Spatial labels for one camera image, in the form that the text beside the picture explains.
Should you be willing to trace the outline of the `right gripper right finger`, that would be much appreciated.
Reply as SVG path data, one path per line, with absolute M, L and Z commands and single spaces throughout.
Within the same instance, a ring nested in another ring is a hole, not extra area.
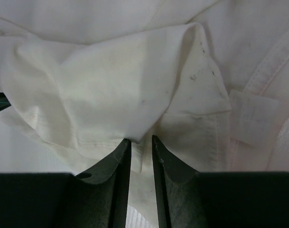
M 289 228 L 289 172 L 199 172 L 152 137 L 161 228 Z

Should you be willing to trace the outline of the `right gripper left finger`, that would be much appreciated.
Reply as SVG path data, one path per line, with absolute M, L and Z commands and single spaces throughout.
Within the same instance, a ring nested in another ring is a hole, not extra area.
M 124 139 L 78 175 L 0 173 L 0 228 L 123 228 L 130 171 Z

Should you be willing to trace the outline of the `white t shirt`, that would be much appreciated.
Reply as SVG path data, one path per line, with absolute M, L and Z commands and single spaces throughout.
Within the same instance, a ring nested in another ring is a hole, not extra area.
M 0 0 L 0 88 L 75 171 L 130 139 L 128 226 L 156 227 L 152 134 L 199 171 L 289 171 L 289 0 Z

